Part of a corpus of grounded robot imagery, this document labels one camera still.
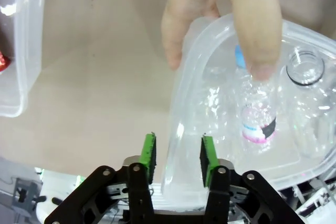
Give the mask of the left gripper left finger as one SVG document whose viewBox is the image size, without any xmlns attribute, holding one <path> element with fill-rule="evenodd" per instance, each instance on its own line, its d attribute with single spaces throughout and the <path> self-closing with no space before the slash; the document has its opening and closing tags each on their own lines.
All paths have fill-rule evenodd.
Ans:
<svg viewBox="0 0 336 224">
<path fill-rule="evenodd" d="M 120 200 L 128 199 L 131 223 L 154 221 L 149 185 L 156 166 L 156 135 L 145 136 L 141 155 L 129 165 L 114 170 L 94 170 L 56 209 L 45 223 L 99 223 Z"/>
</svg>

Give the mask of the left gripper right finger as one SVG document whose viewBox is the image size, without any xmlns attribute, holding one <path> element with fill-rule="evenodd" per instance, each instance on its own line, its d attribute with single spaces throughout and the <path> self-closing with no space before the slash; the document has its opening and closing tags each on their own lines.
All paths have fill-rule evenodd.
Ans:
<svg viewBox="0 0 336 224">
<path fill-rule="evenodd" d="M 202 136 L 199 156 L 203 185 L 208 188 L 204 223 L 227 223 L 230 204 L 250 223 L 303 223 L 257 171 L 239 175 L 230 161 L 218 159 L 211 136 Z"/>
</svg>

